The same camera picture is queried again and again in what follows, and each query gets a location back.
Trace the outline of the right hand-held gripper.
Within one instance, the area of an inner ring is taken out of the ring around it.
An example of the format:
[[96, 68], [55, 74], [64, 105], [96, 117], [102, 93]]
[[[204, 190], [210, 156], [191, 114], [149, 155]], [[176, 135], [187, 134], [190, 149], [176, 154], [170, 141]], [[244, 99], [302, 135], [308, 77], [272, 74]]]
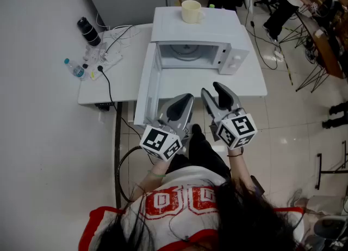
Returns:
[[218, 93], [218, 104], [205, 88], [201, 89], [201, 98], [214, 118], [211, 125], [214, 140], [222, 140], [229, 150], [243, 148], [258, 132], [254, 120], [241, 108], [238, 96], [229, 87], [219, 82], [213, 82], [213, 87]]

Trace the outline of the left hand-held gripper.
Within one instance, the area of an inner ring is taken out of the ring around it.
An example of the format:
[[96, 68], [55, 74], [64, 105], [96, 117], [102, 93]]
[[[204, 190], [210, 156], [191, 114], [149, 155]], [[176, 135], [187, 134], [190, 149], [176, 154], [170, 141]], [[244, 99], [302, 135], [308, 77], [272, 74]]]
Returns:
[[[191, 119], [193, 104], [194, 96], [192, 94], [178, 95], [162, 102], [158, 118], [167, 123], [186, 125]], [[139, 146], [149, 155], [168, 162], [185, 146], [188, 139], [186, 127], [183, 130], [175, 129], [156, 121], [153, 125], [146, 125]]]

